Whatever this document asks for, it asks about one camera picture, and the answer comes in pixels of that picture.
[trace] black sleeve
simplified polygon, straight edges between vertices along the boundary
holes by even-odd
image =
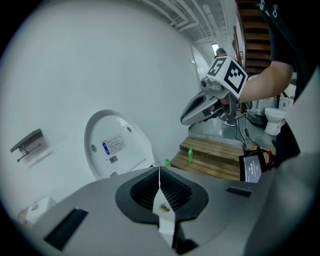
[[[271,61],[287,63],[294,66],[291,47],[278,28],[268,22],[269,37],[271,43]]]

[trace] toilet paper holder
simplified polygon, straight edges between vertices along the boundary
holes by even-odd
[[[23,139],[21,139],[17,144],[15,144],[11,149],[10,152],[12,153],[16,149],[19,149],[20,151],[24,151],[24,155],[17,159],[16,161],[19,163],[22,158],[29,155],[30,152],[35,150],[36,148],[41,146],[41,143],[36,145],[30,150],[27,150],[26,147],[29,146],[31,143],[36,141],[37,139],[41,138],[43,136],[41,129],[34,130],[30,132],[27,136],[25,136]]]

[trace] window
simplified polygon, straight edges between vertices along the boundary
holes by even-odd
[[[213,51],[214,51],[214,56],[217,55],[217,54],[216,54],[216,51],[217,51],[218,48],[219,48],[219,45],[218,45],[217,43],[215,43],[215,44],[212,45],[212,49],[213,49]]]

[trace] blue label stripe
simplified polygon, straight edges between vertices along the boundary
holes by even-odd
[[[110,155],[110,152],[109,152],[109,149],[107,148],[107,145],[106,143],[102,143],[103,147],[104,147],[104,150],[106,152],[107,155]]]

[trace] gray floor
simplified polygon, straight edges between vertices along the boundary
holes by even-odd
[[[248,145],[254,143],[246,137],[245,124],[251,140],[258,143],[260,146],[273,147],[272,140],[276,140],[276,136],[271,136],[265,133],[265,130],[262,127],[253,125],[248,120],[245,121],[245,117],[242,117],[239,119],[239,127],[241,129],[242,136],[245,138]],[[206,122],[197,123],[191,128],[189,134],[199,138],[212,139],[221,142],[227,140],[228,143],[235,145],[242,144],[240,141],[236,140],[236,137],[243,140],[239,130],[237,131],[236,136],[236,128],[223,124],[222,120],[219,118],[211,118]]]

